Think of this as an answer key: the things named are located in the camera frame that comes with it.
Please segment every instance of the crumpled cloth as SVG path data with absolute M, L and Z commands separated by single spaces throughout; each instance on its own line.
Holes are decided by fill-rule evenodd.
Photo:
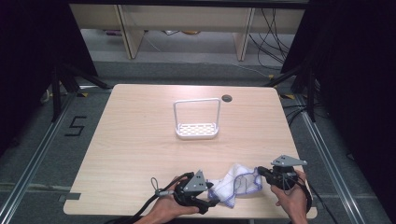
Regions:
M 213 184 L 208 190 L 210 200 L 219 199 L 221 203 L 233 208 L 235 197 L 262 190 L 262 176 L 257 172 L 257 167 L 249 169 L 241 164 L 234 164 L 224 178 L 208 179 Z

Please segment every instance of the hand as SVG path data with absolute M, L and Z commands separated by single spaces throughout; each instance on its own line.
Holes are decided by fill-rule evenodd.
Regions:
M 295 172 L 301 178 L 299 182 L 304 185 L 306 180 L 305 173 L 298 170 Z M 306 197 L 300 186 L 294 185 L 294 187 L 285 194 L 283 189 L 279 189 L 277 186 L 272 185 L 271 191 L 279 199 L 276 206 L 282 206 L 283 210 L 289 215 L 292 223 L 308 223 L 306 220 Z
M 159 224 L 168 222 L 175 217 L 182 215 L 191 215 L 199 212 L 199 208 L 195 206 L 186 207 L 179 205 L 173 195 L 166 195 L 160 197 L 152 207 L 151 211 L 145 216 L 140 218 L 136 224 Z

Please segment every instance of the light wood tabletop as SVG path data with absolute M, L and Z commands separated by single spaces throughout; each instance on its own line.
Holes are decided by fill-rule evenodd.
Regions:
M 232 100 L 220 104 L 216 137 L 177 137 L 175 101 L 221 99 L 223 95 L 230 95 Z M 190 104 L 177 113 L 186 121 L 201 122 L 216 117 L 214 108 L 210 104 Z M 69 215 L 131 216 L 154 194 L 152 177 L 160 188 L 177 175 L 200 169 L 206 179 L 222 179 L 235 163 L 250 169 L 272 168 L 271 161 L 280 155 L 299 158 L 272 88 L 120 84 L 108 99 L 71 188 L 71 195 L 79 198 L 66 200 L 64 211 Z M 204 215 L 188 217 L 288 217 L 275 206 L 276 196 L 264 178 L 262 182 L 263 190 L 237 197 L 234 208 L 218 204 Z M 198 196 L 206 197 L 206 192 Z M 307 216 L 316 215 L 313 207 Z

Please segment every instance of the gray carpet floor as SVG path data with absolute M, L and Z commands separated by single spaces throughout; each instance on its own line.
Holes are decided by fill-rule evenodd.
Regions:
M 262 86 L 269 81 L 268 75 L 278 76 L 278 71 L 257 65 L 239 67 L 235 65 L 210 63 L 95 63 L 99 78 L 109 85 L 118 83 L 152 83 L 177 85 L 219 85 L 219 86 Z M 280 95 L 290 94 L 293 78 L 282 82 L 276 89 Z M 78 79 L 81 86 L 91 85 L 84 79 Z M 109 91 L 87 89 L 88 95 L 75 97 L 67 109 L 64 120 L 51 142 L 46 157 L 27 190 L 21 204 L 10 223 L 104 223 L 112 217 L 107 216 L 69 216 L 63 211 L 63 196 L 70 190 L 78 173 L 85 152 L 93 136 L 96 125 L 106 106 Z M 297 105 L 289 98 L 280 98 L 283 106 Z M 285 107 L 285 116 L 295 107 Z M 40 106 L 26 124 L 18 138 L 19 144 L 9 148 L 0 158 L 0 200 L 5 201 L 8 194 L 22 175 L 41 139 L 50 126 L 52 102 Z M 347 186 L 351 190 L 358 207 L 367 223 L 390 223 L 381 204 L 372 192 L 356 163 L 346 154 L 347 148 L 337 130 L 327 116 L 324 106 L 316 106 L 316 124 L 323 136 L 337 167 Z M 69 125 L 74 116 L 84 130 L 80 136 L 65 136 L 75 133 Z M 328 171 L 320 157 L 311 134 L 301 115 L 290 125 L 300 158 L 307 160 L 305 167 L 308 180 L 327 206 L 336 216 L 338 223 L 351 223 L 345 207 L 329 178 Z M 310 223 L 333 223 L 324 205 L 314 195 L 314 206 L 318 216 Z M 171 223 L 247 223 L 245 220 L 208 220 L 176 219 Z M 286 219 L 255 220 L 255 223 L 288 223 Z

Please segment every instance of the white rack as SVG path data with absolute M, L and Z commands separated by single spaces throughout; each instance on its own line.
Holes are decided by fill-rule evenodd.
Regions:
M 208 123 L 179 123 L 177 120 L 177 105 L 186 103 L 197 103 L 205 101 L 217 101 L 218 109 L 215 122 Z M 174 113 L 176 123 L 176 134 L 180 139 L 211 139 L 216 137 L 219 132 L 219 113 L 220 113 L 219 98 L 207 98 L 207 99 L 194 99 L 194 100 L 180 100 L 174 102 Z

